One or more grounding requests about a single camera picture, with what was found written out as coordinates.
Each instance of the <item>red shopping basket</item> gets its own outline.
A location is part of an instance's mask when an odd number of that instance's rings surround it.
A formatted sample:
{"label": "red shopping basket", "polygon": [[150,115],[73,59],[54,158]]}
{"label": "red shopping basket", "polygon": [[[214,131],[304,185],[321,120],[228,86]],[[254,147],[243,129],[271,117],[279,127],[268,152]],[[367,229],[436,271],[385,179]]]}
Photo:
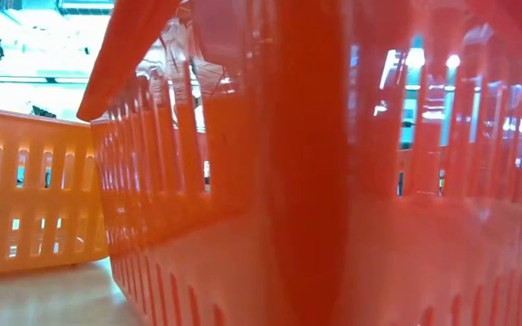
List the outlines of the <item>red shopping basket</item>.
{"label": "red shopping basket", "polygon": [[522,325],[509,4],[173,3],[119,1],[79,112],[145,322]]}

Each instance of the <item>shopping basket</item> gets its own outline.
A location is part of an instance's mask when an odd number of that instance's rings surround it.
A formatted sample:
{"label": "shopping basket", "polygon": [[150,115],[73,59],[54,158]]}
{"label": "shopping basket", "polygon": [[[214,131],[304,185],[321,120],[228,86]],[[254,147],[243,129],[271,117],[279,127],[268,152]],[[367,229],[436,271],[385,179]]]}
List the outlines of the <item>shopping basket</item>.
{"label": "shopping basket", "polygon": [[0,273],[108,254],[87,125],[0,111]]}
{"label": "shopping basket", "polygon": [[145,322],[522,325],[510,6],[120,0],[79,116]]}

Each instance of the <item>plastic basket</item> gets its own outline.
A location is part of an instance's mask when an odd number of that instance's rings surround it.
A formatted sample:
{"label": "plastic basket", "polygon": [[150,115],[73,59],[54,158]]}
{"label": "plastic basket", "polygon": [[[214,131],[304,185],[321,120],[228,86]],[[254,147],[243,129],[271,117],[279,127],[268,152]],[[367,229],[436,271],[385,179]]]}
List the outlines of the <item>plastic basket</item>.
{"label": "plastic basket", "polygon": [[134,5],[79,114],[147,324],[522,325],[522,24],[499,2]]}
{"label": "plastic basket", "polygon": [[89,126],[0,111],[0,273],[107,256]]}

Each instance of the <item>tiled floor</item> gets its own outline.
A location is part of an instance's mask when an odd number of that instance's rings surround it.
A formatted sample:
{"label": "tiled floor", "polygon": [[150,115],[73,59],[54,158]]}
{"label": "tiled floor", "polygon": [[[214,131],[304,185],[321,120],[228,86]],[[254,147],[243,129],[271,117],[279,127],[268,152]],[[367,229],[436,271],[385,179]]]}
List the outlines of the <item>tiled floor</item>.
{"label": "tiled floor", "polygon": [[137,326],[108,259],[0,277],[0,326]]}

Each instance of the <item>basket handle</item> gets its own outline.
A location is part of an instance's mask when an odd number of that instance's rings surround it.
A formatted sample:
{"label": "basket handle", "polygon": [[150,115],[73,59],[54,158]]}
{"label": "basket handle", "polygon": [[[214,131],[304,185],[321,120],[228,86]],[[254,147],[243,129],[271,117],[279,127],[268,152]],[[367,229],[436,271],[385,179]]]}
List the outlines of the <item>basket handle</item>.
{"label": "basket handle", "polygon": [[179,0],[116,3],[78,109],[79,119],[95,120],[107,110],[178,5]]}

